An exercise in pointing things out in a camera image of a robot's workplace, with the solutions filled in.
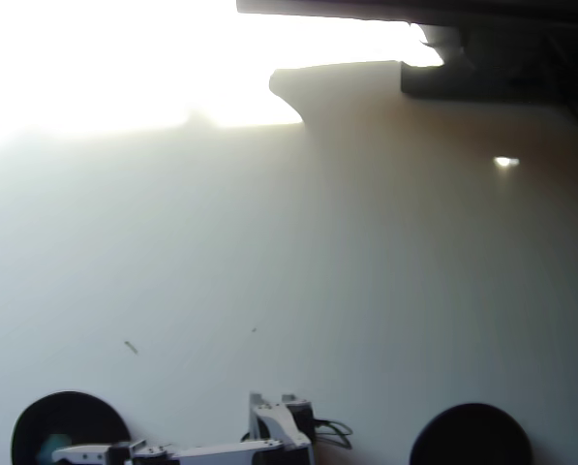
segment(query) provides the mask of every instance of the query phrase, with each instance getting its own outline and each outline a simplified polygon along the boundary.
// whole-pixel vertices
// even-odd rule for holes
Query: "bright light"
[[[496,157],[493,161],[502,168],[516,167],[519,164],[518,158]]]
[[[276,69],[441,59],[404,22],[241,15],[234,0],[0,0],[0,140],[88,136],[299,115],[269,91]]]

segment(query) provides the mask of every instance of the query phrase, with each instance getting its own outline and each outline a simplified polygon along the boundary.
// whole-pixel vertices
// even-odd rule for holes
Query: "dark overhead object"
[[[125,422],[106,402],[80,392],[58,392],[21,414],[11,442],[11,460],[13,465],[42,465],[51,463],[50,448],[130,440]]]
[[[410,465],[531,465],[532,445],[506,412],[486,404],[446,410],[420,433]]]
[[[441,26],[578,24],[578,0],[237,0],[241,13],[335,16]]]

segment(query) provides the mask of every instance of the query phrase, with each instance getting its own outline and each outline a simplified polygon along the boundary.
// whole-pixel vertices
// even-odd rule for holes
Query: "black cable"
[[[333,431],[333,433],[321,433],[317,431],[317,441],[347,450],[353,449],[347,437],[353,434],[353,430],[344,423],[330,419],[315,419],[315,428],[329,428]],[[339,438],[339,440],[331,439],[328,436],[335,436]]]

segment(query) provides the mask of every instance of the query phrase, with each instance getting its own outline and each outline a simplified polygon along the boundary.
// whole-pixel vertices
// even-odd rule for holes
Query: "white surface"
[[[3,147],[0,464],[56,390],[194,447],[240,438],[255,389],[355,430],[327,463],[406,464],[484,401],[578,465],[578,129],[411,102],[397,72],[277,73],[305,126]]]

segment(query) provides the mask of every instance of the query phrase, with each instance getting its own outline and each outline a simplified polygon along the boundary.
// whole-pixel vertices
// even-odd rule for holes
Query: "black wheel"
[[[50,449],[130,441],[123,419],[106,402],[80,392],[58,392],[28,407],[15,424],[13,465],[44,465]]]
[[[486,404],[446,410],[422,430],[411,465],[531,465],[527,434],[506,412]]]

